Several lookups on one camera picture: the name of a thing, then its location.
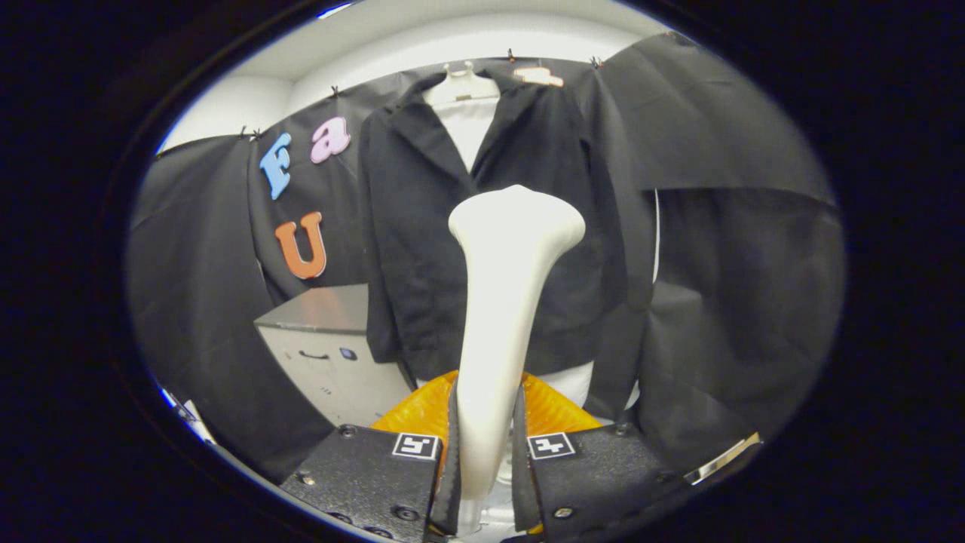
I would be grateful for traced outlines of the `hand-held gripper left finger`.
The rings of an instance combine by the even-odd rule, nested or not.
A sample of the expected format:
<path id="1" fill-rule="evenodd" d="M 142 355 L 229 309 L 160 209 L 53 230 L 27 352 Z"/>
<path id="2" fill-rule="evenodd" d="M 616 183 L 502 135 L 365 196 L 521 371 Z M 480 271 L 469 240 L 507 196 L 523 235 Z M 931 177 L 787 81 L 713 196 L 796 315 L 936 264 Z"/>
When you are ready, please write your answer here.
<path id="1" fill-rule="evenodd" d="M 338 426 L 282 483 L 293 498 L 400 542 L 453 536 L 461 512 L 456 371 L 368 426 Z"/>

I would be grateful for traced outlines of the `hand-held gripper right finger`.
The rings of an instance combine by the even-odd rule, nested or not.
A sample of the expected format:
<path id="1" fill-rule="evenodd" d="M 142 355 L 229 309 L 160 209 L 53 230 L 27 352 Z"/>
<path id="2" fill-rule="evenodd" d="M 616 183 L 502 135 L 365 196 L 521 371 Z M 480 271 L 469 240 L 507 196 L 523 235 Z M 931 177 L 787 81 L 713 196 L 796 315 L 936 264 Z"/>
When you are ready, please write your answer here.
<path id="1" fill-rule="evenodd" d="M 541 379 L 522 378 L 513 411 L 518 532 L 625 532 L 673 508 L 681 471 L 630 424 L 598 423 Z"/>

